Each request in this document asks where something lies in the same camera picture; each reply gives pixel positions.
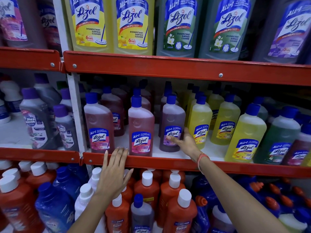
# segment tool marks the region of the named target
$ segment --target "blue bottle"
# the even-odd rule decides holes
[[[38,191],[35,207],[49,232],[67,232],[75,220],[73,200],[49,182],[40,185]]]
[[[75,202],[80,194],[82,184],[80,179],[64,166],[56,170],[56,179],[53,186],[63,189]]]
[[[80,166],[77,163],[70,163],[67,165],[67,168],[80,179],[82,185],[89,181],[89,173],[85,164]]]
[[[208,215],[206,212],[207,200],[202,196],[197,196],[195,199],[197,215],[192,222],[190,229],[191,233],[206,233],[210,227]]]

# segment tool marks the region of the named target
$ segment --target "person's left hand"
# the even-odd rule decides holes
[[[124,165],[128,149],[116,148],[112,153],[109,164],[108,151],[104,154],[104,162],[95,194],[105,195],[111,200],[117,198],[130,180],[134,171],[132,168],[124,177]]]

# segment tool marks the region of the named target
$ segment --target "white bottle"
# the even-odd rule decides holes
[[[60,90],[60,92],[62,94],[62,100],[60,101],[60,104],[63,104],[66,106],[68,110],[68,114],[73,120],[75,120],[73,117],[73,110],[72,110],[72,103],[71,103],[69,88],[63,88]]]
[[[8,123],[11,117],[4,105],[4,101],[0,99],[0,124]]]
[[[100,173],[101,173],[101,168],[96,167],[92,170],[92,176],[88,181],[88,184],[90,184],[92,186],[93,191],[96,191],[97,188],[97,183],[99,181],[99,177],[100,177]]]
[[[307,227],[310,215],[303,208],[298,208],[294,214],[281,214],[279,220],[289,232],[302,233]]]
[[[230,218],[224,211],[221,204],[214,206],[213,216],[215,219],[211,225],[212,232],[233,233],[235,231]]]
[[[58,163],[46,162],[45,164],[49,170],[56,170],[57,168],[59,168]]]
[[[20,94],[18,84],[11,80],[2,81],[0,82],[0,90],[5,94],[4,100],[9,108],[9,112],[14,116],[22,115],[19,105],[23,97]]]
[[[263,106],[261,105],[261,104],[263,103],[263,100],[264,100],[263,97],[261,97],[261,96],[256,96],[256,97],[254,98],[253,103],[254,103],[254,104],[257,104],[257,105],[260,105],[260,110],[259,110],[259,112],[258,112],[257,117],[261,118],[263,121],[266,121],[267,118],[268,118],[269,113],[268,113],[268,110],[267,110],[265,107],[263,107]]]
[[[80,188],[80,194],[75,202],[75,221],[80,217],[84,209],[87,207],[90,202],[94,191],[90,184],[84,184]],[[106,232],[106,219],[105,215],[103,215],[96,227],[94,233],[105,233]]]

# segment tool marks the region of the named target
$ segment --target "blue cap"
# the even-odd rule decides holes
[[[197,93],[200,90],[200,87],[198,86],[193,86],[192,88],[192,93]]]
[[[98,93],[89,92],[85,94],[87,104],[96,104],[98,102]]]
[[[235,94],[229,93],[229,94],[226,95],[225,101],[226,102],[233,102],[234,101],[234,97],[235,97]]]
[[[144,197],[142,196],[142,194],[136,194],[134,196],[134,207],[141,208],[143,200],[144,200]]]
[[[142,97],[141,96],[132,96],[132,107],[134,107],[134,108],[142,107]]]
[[[200,96],[204,96],[204,92],[198,91],[194,98],[197,100]]]
[[[70,175],[71,175],[71,171],[65,166],[59,167],[56,170],[56,179],[59,182],[63,182],[65,180],[67,180]]]
[[[139,87],[135,87],[133,89],[133,96],[140,96],[141,95],[141,89]]]
[[[307,223],[310,219],[310,215],[304,208],[297,208],[294,212],[294,218],[302,223]]]
[[[226,213],[221,204],[218,204],[217,207],[218,207],[218,210],[219,210],[220,212]]]
[[[260,105],[251,103],[247,106],[245,113],[249,115],[257,116],[259,110],[260,110]]]
[[[170,94],[172,94],[172,87],[165,88],[164,96],[168,97]]]
[[[311,123],[305,123],[301,127],[301,132],[311,135]]]
[[[192,90],[193,89],[194,84],[193,83],[188,83],[187,89],[188,90]]]
[[[41,184],[38,188],[39,197],[44,198],[54,193],[55,187],[50,182]]]
[[[293,119],[297,114],[298,109],[292,106],[284,106],[281,111],[281,116]]]
[[[262,102],[263,102],[263,97],[262,97],[262,96],[256,96],[256,97],[254,98],[254,101],[253,101],[253,103],[254,103],[254,104],[257,104],[257,105],[261,105]]]
[[[110,94],[111,93],[111,87],[110,86],[104,86],[103,93],[104,94]]]
[[[170,105],[174,105],[176,103],[176,95],[170,94],[166,99],[166,103]]]
[[[139,85],[140,89],[145,89],[147,86],[147,84],[143,80],[140,80],[138,85]]]
[[[221,88],[219,88],[219,87],[214,87],[214,89],[213,89],[213,94],[219,95],[220,93],[221,93]]]
[[[272,110],[271,115],[272,115],[272,117],[277,118],[278,116],[281,115],[281,110],[279,110],[279,109],[274,109],[274,110]]]
[[[200,105],[205,105],[206,98],[207,96],[200,95],[199,98],[196,100],[196,103]]]

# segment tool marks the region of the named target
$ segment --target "person's right hand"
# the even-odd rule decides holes
[[[202,153],[196,146],[193,136],[186,127],[184,129],[184,140],[179,140],[177,137],[173,136],[167,136],[166,139],[178,145],[181,150],[195,162],[197,162],[197,158]]]

